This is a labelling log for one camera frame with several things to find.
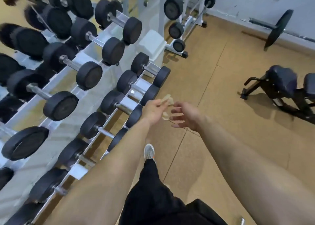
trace floor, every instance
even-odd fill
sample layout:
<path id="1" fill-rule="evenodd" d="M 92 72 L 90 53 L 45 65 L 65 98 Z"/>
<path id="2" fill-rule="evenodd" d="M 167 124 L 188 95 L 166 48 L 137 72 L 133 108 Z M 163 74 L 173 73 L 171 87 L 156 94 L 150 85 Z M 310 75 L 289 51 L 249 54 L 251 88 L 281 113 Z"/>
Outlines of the floor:
<path id="1" fill-rule="evenodd" d="M 21 5 L 11 7 L 19 12 L 14 18 L 3 10 L 1 21 L 22 22 Z M 280 45 L 264 52 L 265 42 L 243 33 L 244 28 L 212 16 L 204 19 L 208 27 L 196 27 L 186 41 L 187 59 L 165 52 L 163 63 L 171 74 L 157 97 L 171 94 L 176 101 L 198 106 L 202 113 L 218 120 L 315 192 L 314 125 L 277 110 L 262 91 L 255 91 L 247 101 L 239 96 L 247 78 L 262 76 L 274 64 L 292 68 L 301 85 L 305 74 L 314 72 L 314 58 Z M 111 129 L 113 134 L 125 119 L 121 115 Z M 161 120 L 148 135 L 155 147 L 161 180 L 185 203 L 202 199 L 228 224 L 239 224 L 241 216 L 246 224 L 255 224 L 223 179 L 200 136 L 190 130 L 171 128 L 171 124 Z M 109 141 L 105 138 L 100 142 L 93 159 L 100 158 Z"/>

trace hand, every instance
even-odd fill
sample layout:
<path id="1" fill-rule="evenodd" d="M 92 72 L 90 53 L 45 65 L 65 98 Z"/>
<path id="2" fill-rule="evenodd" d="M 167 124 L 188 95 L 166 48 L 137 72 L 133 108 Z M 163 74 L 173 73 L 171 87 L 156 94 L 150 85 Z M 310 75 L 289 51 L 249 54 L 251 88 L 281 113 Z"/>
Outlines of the hand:
<path id="1" fill-rule="evenodd" d="M 161 99 L 148 101 L 142 109 L 141 119 L 148 121 L 150 126 L 156 124 L 162 118 L 162 114 L 168 106 L 168 100 L 161 105 L 160 103 Z"/>
<path id="2" fill-rule="evenodd" d="M 191 130 L 197 131 L 202 120 L 199 110 L 188 102 L 175 102 L 174 107 L 175 109 L 172 109 L 171 113 L 183 113 L 183 115 L 171 116 L 169 119 L 172 121 L 183 120 L 184 122 L 173 124 L 172 127 L 189 127 Z"/>

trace person's right hand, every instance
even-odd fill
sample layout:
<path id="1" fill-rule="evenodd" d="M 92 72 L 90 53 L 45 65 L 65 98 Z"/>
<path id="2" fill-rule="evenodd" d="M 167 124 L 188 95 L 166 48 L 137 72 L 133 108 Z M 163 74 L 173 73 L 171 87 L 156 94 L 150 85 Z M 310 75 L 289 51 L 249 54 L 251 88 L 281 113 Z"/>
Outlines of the person's right hand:
<path id="1" fill-rule="evenodd" d="M 175 102 L 175 109 L 171 113 L 182 113 L 180 116 L 171 116 L 169 119 L 172 121 L 184 121 L 178 124 L 173 124 L 174 128 L 189 127 L 193 131 L 197 131 L 203 116 L 200 114 L 198 108 L 194 107 L 188 102 Z"/>

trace person's right arm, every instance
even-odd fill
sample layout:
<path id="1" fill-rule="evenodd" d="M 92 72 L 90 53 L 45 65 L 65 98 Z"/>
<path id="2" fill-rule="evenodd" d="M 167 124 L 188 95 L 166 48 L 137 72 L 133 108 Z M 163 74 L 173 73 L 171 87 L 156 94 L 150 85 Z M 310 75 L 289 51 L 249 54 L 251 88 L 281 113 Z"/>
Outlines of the person's right arm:
<path id="1" fill-rule="evenodd" d="M 198 132 L 228 185 L 258 225 L 315 224 L 315 195 L 285 169 L 263 158 L 201 115 L 188 102 L 176 102 L 170 120 Z"/>

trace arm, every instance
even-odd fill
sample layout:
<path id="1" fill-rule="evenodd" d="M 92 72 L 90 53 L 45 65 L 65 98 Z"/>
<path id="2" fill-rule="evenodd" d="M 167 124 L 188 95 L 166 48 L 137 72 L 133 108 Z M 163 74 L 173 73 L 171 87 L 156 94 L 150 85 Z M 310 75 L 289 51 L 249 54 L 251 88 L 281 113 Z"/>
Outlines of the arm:
<path id="1" fill-rule="evenodd" d="M 114 225 L 135 176 L 145 139 L 167 108 L 149 101 L 140 120 L 119 144 L 79 180 L 61 200 L 47 224 Z"/>
<path id="2" fill-rule="evenodd" d="M 285 169 L 263 158 L 187 102 L 175 103 L 173 127 L 197 131 L 230 188 L 258 225 L 315 224 L 315 196 Z"/>

